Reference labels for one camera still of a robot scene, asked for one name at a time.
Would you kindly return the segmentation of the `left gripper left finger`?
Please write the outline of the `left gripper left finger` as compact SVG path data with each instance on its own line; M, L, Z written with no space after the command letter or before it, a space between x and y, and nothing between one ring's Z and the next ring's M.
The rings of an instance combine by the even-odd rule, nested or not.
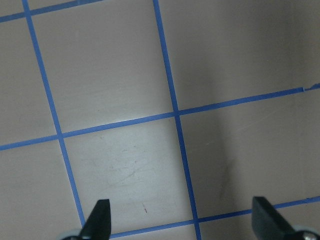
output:
M109 199L96 202L78 238L80 240L108 240L111 236L111 205Z

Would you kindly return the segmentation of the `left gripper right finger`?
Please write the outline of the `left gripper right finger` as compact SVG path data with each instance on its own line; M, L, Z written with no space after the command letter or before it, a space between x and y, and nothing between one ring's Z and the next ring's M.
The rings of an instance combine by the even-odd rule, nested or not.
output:
M294 228L263 196L252 198L251 226L258 240L287 240Z

